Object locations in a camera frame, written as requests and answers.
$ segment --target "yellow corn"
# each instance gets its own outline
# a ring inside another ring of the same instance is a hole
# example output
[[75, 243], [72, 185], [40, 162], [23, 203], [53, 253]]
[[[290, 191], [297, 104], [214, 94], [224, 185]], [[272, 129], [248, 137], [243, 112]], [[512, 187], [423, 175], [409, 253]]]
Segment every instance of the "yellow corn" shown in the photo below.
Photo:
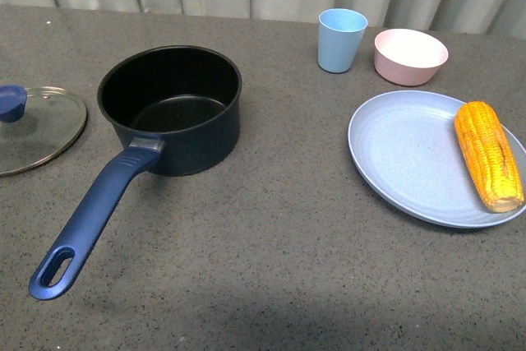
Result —
[[471, 178], [487, 208], [503, 213], [522, 205], [519, 167], [491, 106], [484, 102], [464, 104], [454, 117], [454, 129]]

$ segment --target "cup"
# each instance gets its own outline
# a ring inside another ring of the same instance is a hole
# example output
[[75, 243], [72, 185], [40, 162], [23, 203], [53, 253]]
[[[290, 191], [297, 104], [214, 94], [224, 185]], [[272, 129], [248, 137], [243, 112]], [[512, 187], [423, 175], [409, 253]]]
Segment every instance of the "cup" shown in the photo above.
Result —
[[319, 17], [318, 64], [330, 73], [343, 73], [351, 68], [367, 18], [354, 10], [331, 8]]

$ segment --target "blue handle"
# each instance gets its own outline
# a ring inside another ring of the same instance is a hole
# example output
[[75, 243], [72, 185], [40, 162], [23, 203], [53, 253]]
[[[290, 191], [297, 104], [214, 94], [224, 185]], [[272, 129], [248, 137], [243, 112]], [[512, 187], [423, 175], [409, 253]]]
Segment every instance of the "blue handle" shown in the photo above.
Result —
[[[135, 139], [104, 167], [31, 277], [31, 296], [55, 299], [73, 285], [128, 184], [151, 169], [162, 149], [162, 141]], [[51, 284], [68, 259], [60, 280]]]
[[0, 122], [16, 122], [25, 112], [27, 91], [19, 85], [0, 86]]

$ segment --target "glass lid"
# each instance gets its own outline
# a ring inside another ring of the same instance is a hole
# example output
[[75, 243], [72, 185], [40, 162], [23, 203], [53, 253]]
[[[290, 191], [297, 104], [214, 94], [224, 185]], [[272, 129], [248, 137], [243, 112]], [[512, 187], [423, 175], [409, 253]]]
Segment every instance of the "glass lid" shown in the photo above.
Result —
[[62, 88], [0, 86], [0, 177], [59, 156], [86, 119], [84, 101]]

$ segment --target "saucepan handle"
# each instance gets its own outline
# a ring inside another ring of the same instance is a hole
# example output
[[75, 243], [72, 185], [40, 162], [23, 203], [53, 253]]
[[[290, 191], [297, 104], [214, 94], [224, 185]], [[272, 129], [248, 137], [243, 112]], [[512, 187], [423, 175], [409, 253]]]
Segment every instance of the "saucepan handle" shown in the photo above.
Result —
[[[135, 138], [109, 161], [31, 277], [31, 296], [55, 299], [73, 285], [128, 184], [137, 174], [154, 166], [163, 146], [162, 141]], [[62, 277], [52, 284], [66, 264]]]

